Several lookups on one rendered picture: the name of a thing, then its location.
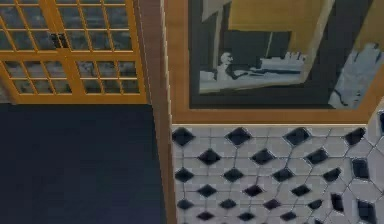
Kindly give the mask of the orange lattice glass door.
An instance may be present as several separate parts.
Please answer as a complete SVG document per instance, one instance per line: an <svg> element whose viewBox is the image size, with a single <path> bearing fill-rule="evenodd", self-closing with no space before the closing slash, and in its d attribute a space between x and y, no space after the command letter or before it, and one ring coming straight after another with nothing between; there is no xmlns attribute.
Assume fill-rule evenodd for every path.
<svg viewBox="0 0 384 224"><path fill-rule="evenodd" d="M133 0L0 0L14 104L146 104Z"/></svg>

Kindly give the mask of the dark framed wall picture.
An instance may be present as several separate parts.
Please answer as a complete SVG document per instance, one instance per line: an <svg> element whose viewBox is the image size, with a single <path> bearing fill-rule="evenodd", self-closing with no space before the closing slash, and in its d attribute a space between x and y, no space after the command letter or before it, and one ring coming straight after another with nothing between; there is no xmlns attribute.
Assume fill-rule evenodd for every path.
<svg viewBox="0 0 384 224"><path fill-rule="evenodd" d="M384 0L188 0L194 108L355 109L384 65Z"/></svg>

